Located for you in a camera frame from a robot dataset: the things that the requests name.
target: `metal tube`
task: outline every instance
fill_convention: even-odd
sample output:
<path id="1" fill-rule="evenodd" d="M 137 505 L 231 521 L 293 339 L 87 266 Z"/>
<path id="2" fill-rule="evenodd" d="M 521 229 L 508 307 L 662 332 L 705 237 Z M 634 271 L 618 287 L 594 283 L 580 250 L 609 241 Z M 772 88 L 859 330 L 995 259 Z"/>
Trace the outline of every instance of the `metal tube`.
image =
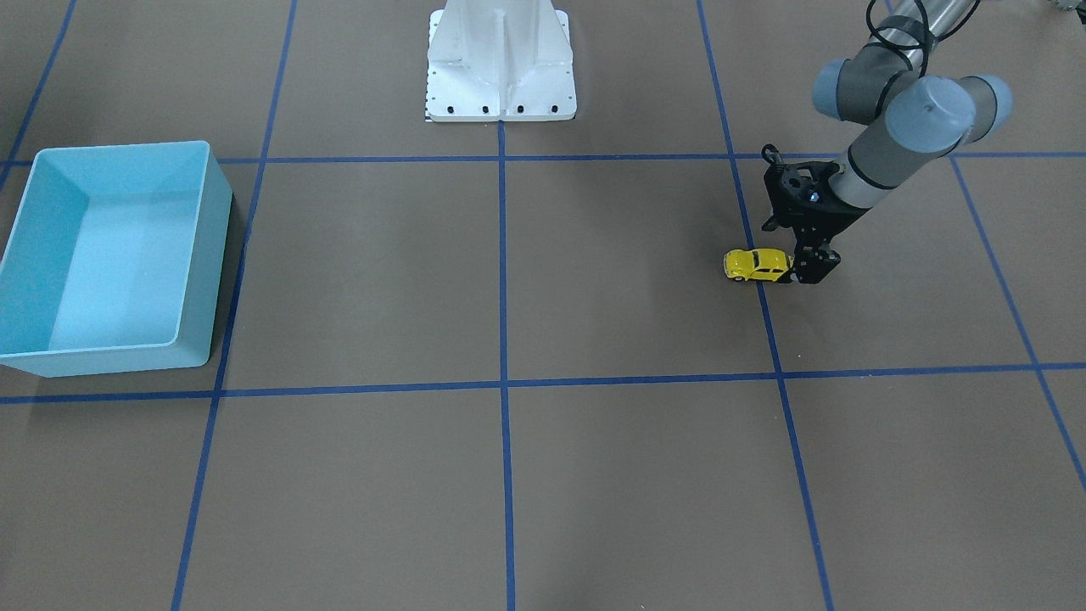
<path id="1" fill-rule="evenodd" d="M 924 9 L 927 12 L 929 29 L 935 36 L 943 36 L 944 34 L 950 31 L 950 28 L 952 28 L 955 24 L 957 24 L 958 21 L 969 12 L 970 7 L 972 5 L 973 0 L 924 1 Z M 901 0 L 891 14 L 906 16 L 918 22 L 922 21 L 920 18 L 920 9 L 913 0 Z M 889 40 L 891 42 L 904 44 L 906 47 L 919 44 L 921 42 L 921 40 L 917 40 L 912 36 L 897 28 L 884 29 L 880 31 L 880 34 L 883 38 Z M 879 42 L 879 39 L 872 36 L 869 42 Z M 921 49 L 912 49 L 911 51 L 904 51 L 904 53 L 909 59 L 909 63 L 914 66 L 920 65 L 920 61 L 923 58 L 923 51 Z"/>

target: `white plastic mount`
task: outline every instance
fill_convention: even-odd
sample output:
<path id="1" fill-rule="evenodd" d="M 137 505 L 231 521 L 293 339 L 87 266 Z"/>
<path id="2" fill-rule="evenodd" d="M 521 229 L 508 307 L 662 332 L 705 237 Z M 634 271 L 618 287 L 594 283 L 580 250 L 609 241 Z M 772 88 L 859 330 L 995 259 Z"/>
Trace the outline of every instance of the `white plastic mount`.
<path id="1" fill-rule="evenodd" d="M 430 15 L 426 115 L 563 120 L 577 114 L 569 16 L 551 0 L 449 0 Z"/>

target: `yellow toy car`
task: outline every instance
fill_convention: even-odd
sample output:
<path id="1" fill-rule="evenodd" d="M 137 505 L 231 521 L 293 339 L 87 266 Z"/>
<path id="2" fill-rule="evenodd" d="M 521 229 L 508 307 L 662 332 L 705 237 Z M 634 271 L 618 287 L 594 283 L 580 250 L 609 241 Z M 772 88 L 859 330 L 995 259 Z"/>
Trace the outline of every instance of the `yellow toy car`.
<path id="1" fill-rule="evenodd" d="M 792 268 L 793 258 L 792 255 L 775 247 L 732 250 L 724 255 L 724 275 L 737 282 L 743 280 L 781 281 Z"/>

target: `blue box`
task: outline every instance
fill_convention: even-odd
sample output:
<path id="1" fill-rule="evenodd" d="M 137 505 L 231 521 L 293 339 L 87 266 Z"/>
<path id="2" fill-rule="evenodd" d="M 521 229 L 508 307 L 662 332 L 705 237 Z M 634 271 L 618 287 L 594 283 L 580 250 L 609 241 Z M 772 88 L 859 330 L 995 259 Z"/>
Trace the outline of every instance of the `blue box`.
<path id="1" fill-rule="evenodd" d="M 0 259 L 0 364 L 206 364 L 231 199 L 203 141 L 39 152 Z"/>

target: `blue joint cap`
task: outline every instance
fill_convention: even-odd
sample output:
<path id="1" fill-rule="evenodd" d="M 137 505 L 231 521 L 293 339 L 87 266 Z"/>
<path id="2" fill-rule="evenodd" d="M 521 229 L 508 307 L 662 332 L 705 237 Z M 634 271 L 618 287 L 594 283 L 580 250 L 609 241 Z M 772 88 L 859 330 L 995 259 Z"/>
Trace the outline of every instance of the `blue joint cap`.
<path id="1" fill-rule="evenodd" d="M 886 109 L 886 130 L 919 153 L 949 149 L 976 120 L 976 104 L 950 78 L 925 76 L 901 91 Z"/>
<path id="2" fill-rule="evenodd" d="M 845 67 L 848 60 L 839 59 L 822 66 L 818 77 L 815 78 L 815 89 L 811 90 L 811 103 L 820 113 L 844 120 L 837 111 L 837 80 L 841 79 L 841 69 Z"/>
<path id="3" fill-rule="evenodd" d="M 992 129 L 988 129 L 988 133 L 992 133 L 996 129 L 999 129 L 1000 125 L 1007 123 L 1007 117 L 1014 110 L 1014 96 L 1011 94 L 1010 85 L 1007 85 L 998 76 L 977 74 L 976 78 L 987 82 L 988 87 L 992 87 L 992 90 L 996 93 L 996 119 L 992 123 Z"/>

